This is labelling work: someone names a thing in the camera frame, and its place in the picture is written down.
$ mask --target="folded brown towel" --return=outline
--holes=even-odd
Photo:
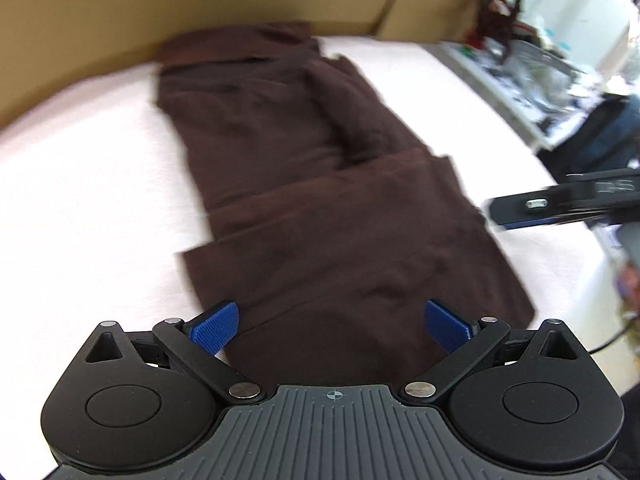
[[[401,386],[443,357],[441,298],[526,328],[533,308],[446,158],[302,24],[223,27],[161,51],[158,104],[216,241],[184,255],[208,308],[235,300],[232,365],[262,384]]]

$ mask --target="silver button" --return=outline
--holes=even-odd
[[[252,399],[260,393],[260,386],[253,383],[236,383],[229,388],[229,394],[236,399]]]
[[[404,387],[404,391],[407,395],[412,397],[431,397],[436,392],[436,387],[431,383],[423,383],[417,381],[415,383],[409,383]]]
[[[537,198],[535,200],[527,200],[526,206],[527,209],[542,209],[546,207],[548,202],[545,198]]]

